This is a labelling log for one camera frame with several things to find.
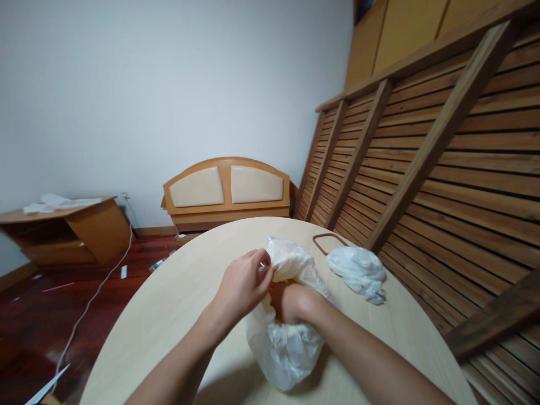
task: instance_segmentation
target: cabinet door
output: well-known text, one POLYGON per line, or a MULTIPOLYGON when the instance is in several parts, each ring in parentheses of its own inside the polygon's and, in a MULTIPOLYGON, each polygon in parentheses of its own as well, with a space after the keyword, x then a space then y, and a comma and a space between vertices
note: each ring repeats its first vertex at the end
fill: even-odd
POLYGON ((388 0, 373 72, 387 68, 433 41, 447 1, 388 0))
POLYGON ((450 0, 439 36, 478 17, 484 11, 502 2, 503 0, 450 0))
POLYGON ((377 1, 354 27, 345 90, 366 80, 373 73, 387 4, 388 0, 377 1))

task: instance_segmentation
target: oval table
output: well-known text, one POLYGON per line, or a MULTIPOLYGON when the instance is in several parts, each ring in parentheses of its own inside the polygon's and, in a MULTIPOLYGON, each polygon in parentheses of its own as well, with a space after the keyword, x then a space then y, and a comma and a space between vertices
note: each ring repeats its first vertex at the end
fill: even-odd
MULTIPOLYGON (((268 236, 300 243, 314 256, 341 311, 394 348, 456 403, 476 404, 440 333, 407 290, 387 271, 386 303, 368 303, 328 268, 312 241, 320 233, 328 230, 294 219, 249 218, 208 231, 179 249, 148 278, 118 318, 81 404, 123 404, 195 323, 214 297, 226 266, 251 249, 266 247, 268 236)), ((317 242, 326 251, 340 246, 333 237, 317 242)), ((216 349, 195 399, 195 403, 308 402, 369 403, 326 347, 313 373, 292 391, 285 394, 273 388, 248 347, 243 322, 216 349)))

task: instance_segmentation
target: small bottle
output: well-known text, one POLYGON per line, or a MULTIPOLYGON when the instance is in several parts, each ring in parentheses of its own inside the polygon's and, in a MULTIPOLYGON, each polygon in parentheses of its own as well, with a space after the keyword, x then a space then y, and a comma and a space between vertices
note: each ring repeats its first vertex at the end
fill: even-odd
POLYGON ((156 263, 151 265, 148 270, 150 270, 151 272, 154 272, 154 270, 157 269, 159 266, 161 266, 162 263, 163 263, 163 260, 158 260, 156 263))

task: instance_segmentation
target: hand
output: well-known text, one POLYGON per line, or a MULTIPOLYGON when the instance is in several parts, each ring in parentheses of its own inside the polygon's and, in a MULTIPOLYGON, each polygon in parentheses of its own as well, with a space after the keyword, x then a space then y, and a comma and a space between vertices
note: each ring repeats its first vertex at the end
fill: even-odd
POLYGON ((266 296, 274 278, 276 267, 259 275, 260 264, 270 266, 270 255, 264 249, 255 249, 234 260, 223 275, 211 305, 232 328, 250 313, 266 296))
POLYGON ((291 324, 310 322, 317 300, 323 298, 316 290, 289 281, 272 283, 269 292, 276 317, 291 324))

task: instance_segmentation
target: cushioned headboard panel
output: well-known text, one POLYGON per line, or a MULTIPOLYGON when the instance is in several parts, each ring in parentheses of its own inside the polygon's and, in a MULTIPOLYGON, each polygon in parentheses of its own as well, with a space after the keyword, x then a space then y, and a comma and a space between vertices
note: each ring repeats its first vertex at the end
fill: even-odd
POLYGON ((223 185, 217 166, 199 170, 169 186, 175 207, 224 204, 223 185))
POLYGON ((231 166, 233 204, 283 199, 283 178, 249 166, 231 166))

